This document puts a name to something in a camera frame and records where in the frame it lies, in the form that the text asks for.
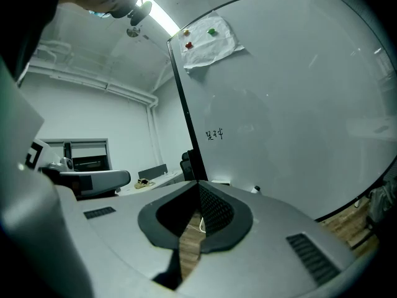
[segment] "office chair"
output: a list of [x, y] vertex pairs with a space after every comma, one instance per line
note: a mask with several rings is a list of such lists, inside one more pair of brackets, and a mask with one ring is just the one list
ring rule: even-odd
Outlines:
[[179, 163], [185, 177], [185, 181], [194, 180], [192, 165], [190, 164], [189, 155], [187, 152], [182, 154], [182, 161]]

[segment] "pipe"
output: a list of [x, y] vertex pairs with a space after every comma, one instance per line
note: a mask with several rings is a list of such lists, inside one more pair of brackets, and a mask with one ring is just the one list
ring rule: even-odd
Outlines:
[[46, 47], [45, 45], [39, 45], [37, 47], [37, 50], [41, 50], [43, 52], [47, 52], [49, 55], [51, 55], [54, 58], [53, 64], [56, 63], [56, 55], [51, 51], [51, 48]]
[[[32, 73], [38, 73], [38, 74], [43, 74], [43, 75], [48, 75], [50, 78], [53, 79], [59, 79], [62, 81], [68, 81], [71, 83], [75, 83], [75, 84], [80, 84], [80, 85], [84, 85], [84, 86], [89, 86], [92, 88], [96, 88], [96, 89], [100, 89], [100, 90], [105, 90], [106, 89], [106, 84], [102, 83], [102, 82], [98, 82], [92, 78], [84, 78], [82, 76], [78, 76], [78, 75], [73, 75], [73, 74], [69, 74], [69, 73], [64, 73], [64, 72], [60, 72], [57, 70], [51, 70], [48, 68], [38, 68], [36, 66], [30, 66], [29, 67], [29, 71]], [[126, 94], [126, 93], [122, 93], [119, 91], [116, 91], [114, 89], [109, 89], [107, 90], [108, 92], [118, 95], [118, 96], [122, 96], [125, 98], [129, 98], [132, 99], [134, 101], [139, 102], [140, 104], [144, 104], [144, 105], [149, 105], [151, 104], [151, 101], [147, 98], [138, 96], [136, 94]]]
[[151, 145], [153, 147], [154, 158], [156, 159], [157, 165], [159, 166], [163, 164], [163, 158], [161, 157], [160, 154], [160, 145], [159, 145], [156, 129], [154, 127], [153, 113], [149, 108], [149, 106], [146, 106], [146, 113], [148, 115], [149, 135], [150, 135]]
[[159, 141], [159, 130], [158, 130], [158, 127], [157, 127], [157, 115], [156, 115], [156, 107], [153, 107], [152, 109], [151, 109], [151, 113], [152, 113], [152, 116], [153, 116], [153, 124], [154, 124], [154, 133], [155, 133], [155, 135], [156, 135], [156, 138], [157, 138], [157, 144], [158, 144], [158, 147], [159, 147], [159, 159], [160, 159], [160, 161], [161, 161], [161, 165], [164, 163], [164, 159], [163, 159], [163, 155], [161, 154], [161, 148], [160, 148], [160, 141]]
[[[76, 74], [76, 73], [72, 73], [69, 71], [56, 70], [54, 68], [48, 67], [48, 64], [45, 63], [45, 61], [41, 61], [41, 60], [31, 61], [29, 71], [32, 71], [34, 73], [50, 75], [50, 76], [53, 76], [53, 75], [62, 76], [62, 77], [68, 78], [68, 79], [75, 79], [76, 81], [84, 81], [85, 83], [96, 85], [98, 87], [101, 87], [102, 89], [105, 89], [106, 85], [109, 82], [107, 79], [103, 78], [102, 76], [97, 76], [96, 78], [91, 78], [91, 77], [84, 76], [82, 74]], [[130, 96], [130, 98], [132, 98], [132, 99], [134, 99], [136, 97], [140, 101], [145, 101], [148, 105], [150, 105], [150, 108], [158, 105], [159, 99], [157, 98], [157, 96], [154, 96], [154, 95], [149, 94], [145, 91], [142, 91], [134, 86], [125, 87], [122, 83], [119, 83], [118, 81], [112, 81], [110, 84], [111, 84], [111, 87], [112, 86], [116, 87], [116, 90], [114, 90], [114, 93], [116, 93], [118, 95], [122, 95], [125, 97]], [[122, 89], [129, 94], [121, 92], [117, 88]]]
[[40, 40], [39, 41], [40, 44], [50, 44], [50, 45], [59, 45], [61, 47], [65, 47], [68, 49], [67, 53], [65, 52], [61, 52], [62, 54], [69, 54], [70, 52], [72, 52], [72, 46], [69, 43], [65, 43], [65, 42], [61, 42], [58, 40]]

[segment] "desk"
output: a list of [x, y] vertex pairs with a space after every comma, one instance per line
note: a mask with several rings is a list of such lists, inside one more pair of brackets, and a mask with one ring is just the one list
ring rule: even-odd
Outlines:
[[355, 137], [397, 142], [397, 116], [349, 119], [346, 127], [349, 134]]
[[154, 178], [150, 181], [154, 182], [155, 184], [152, 186], [143, 187], [141, 189], [135, 189], [134, 187], [130, 187], [129, 189], [127, 189], [125, 191], [121, 190], [118, 193], [118, 195], [119, 196], [129, 196], [130, 194], [146, 192], [146, 191], [156, 189], [158, 187], [169, 186], [171, 184], [184, 181], [184, 175], [183, 175], [181, 169], [177, 169], [174, 171], [169, 171], [168, 173], [166, 173], [162, 176], [159, 176], [157, 178]]

